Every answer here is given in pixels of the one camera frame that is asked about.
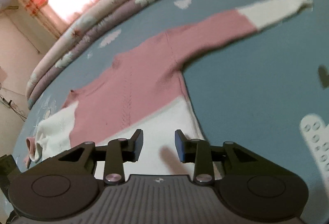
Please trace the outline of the pink and white knit sweater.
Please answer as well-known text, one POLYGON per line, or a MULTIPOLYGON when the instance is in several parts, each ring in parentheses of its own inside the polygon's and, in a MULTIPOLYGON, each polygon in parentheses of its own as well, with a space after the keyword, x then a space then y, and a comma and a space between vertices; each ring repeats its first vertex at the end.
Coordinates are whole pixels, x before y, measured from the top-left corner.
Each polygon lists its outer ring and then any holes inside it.
POLYGON ((192 175, 179 161, 175 131, 202 139, 182 75, 183 65, 207 51, 255 34, 295 15, 312 0, 263 0, 169 29, 120 53, 97 79, 69 92, 61 110, 27 138, 25 163, 42 162, 77 145, 144 134, 136 163, 125 175, 192 175))

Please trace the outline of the teal floral bed sheet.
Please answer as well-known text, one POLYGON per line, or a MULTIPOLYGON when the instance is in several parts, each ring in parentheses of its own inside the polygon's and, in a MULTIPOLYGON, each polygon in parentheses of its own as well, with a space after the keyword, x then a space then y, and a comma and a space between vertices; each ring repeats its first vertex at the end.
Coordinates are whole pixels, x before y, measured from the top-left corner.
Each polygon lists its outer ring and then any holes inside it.
MULTIPOLYGON (((157 0, 107 31, 71 62, 32 107, 13 156, 21 171, 27 138, 114 57, 169 29, 263 0, 157 0)), ((299 175, 309 198, 301 218, 328 222, 328 0, 187 61, 182 75, 202 139, 233 141, 299 175)))

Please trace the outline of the folded floral quilt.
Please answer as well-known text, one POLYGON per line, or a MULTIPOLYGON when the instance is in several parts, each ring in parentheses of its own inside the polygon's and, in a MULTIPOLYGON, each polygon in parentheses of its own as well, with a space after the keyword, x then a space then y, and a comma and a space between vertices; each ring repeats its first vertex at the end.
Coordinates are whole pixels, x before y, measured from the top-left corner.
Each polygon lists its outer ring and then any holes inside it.
POLYGON ((100 0, 63 33, 36 66, 26 87, 31 109, 48 85, 93 42, 157 0, 100 0))

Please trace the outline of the wall air conditioner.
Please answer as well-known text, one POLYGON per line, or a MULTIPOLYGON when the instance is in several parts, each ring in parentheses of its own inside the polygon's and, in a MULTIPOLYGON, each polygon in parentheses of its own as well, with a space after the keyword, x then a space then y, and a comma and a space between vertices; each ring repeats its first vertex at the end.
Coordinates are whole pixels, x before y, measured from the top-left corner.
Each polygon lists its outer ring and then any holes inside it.
POLYGON ((0 12, 5 10, 16 10, 18 8, 18 5, 12 5, 12 0, 0 0, 0 12))

